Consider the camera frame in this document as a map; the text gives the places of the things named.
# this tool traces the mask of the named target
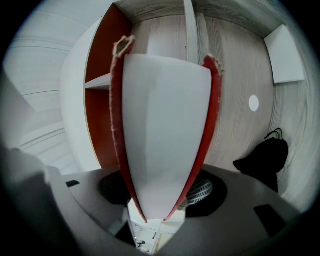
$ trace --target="black bag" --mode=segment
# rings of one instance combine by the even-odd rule
[[[277,133],[277,138],[267,139],[273,133]],[[283,139],[280,128],[270,132],[264,139],[267,140],[260,143],[249,156],[234,161],[233,165],[241,173],[261,181],[278,192],[277,173],[285,166],[288,143]]]

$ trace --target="red edge trim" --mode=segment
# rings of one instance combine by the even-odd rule
[[[172,211],[170,212],[168,217],[164,219],[165,222],[168,221],[171,218],[171,216],[175,213],[178,206],[183,202],[184,198],[187,196],[187,193],[189,192],[193,183],[195,182],[195,179],[199,174],[202,168],[202,165],[205,162],[206,155],[208,153],[212,138],[215,133],[215,128],[216,128],[219,109],[220,109],[222,70],[220,68],[219,62],[216,61],[216,59],[211,55],[207,55],[204,58],[204,64],[202,66],[207,69],[210,69],[211,71],[211,94],[210,94],[208,113],[206,116],[203,135],[202,135],[199,150],[196,155],[190,176],[183,188],[183,191],[178,201],[173,207]]]
[[[120,172],[126,183],[129,192],[133,198],[133,201],[141,214],[143,220],[147,223],[147,219],[141,209],[138,201],[136,190],[132,182],[132,177],[129,169],[129,163],[127,158],[125,133],[123,125],[122,115],[122,89],[123,89],[123,73],[125,56],[130,54],[134,45],[135,37],[123,36],[120,41],[114,44],[113,59],[111,63],[111,85],[110,85],[110,115],[111,115],[111,129],[114,140],[114,146],[118,164],[120,166]]]

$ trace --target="white shelf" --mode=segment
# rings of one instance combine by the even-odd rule
[[[79,39],[65,59],[60,79],[60,102],[65,133],[79,167],[83,171],[101,169],[87,124],[85,73],[93,38],[102,19]]]
[[[111,84],[110,74],[105,74],[84,85],[85,89],[109,90]]]

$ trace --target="white circle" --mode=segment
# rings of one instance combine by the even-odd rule
[[[259,99],[256,95],[251,95],[249,99],[249,107],[252,111],[257,111],[259,108]]]

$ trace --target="white wall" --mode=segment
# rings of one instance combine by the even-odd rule
[[[28,17],[3,61],[8,78],[34,108],[21,149],[62,174],[80,172],[65,135],[60,76],[79,38],[113,0],[46,0]]]

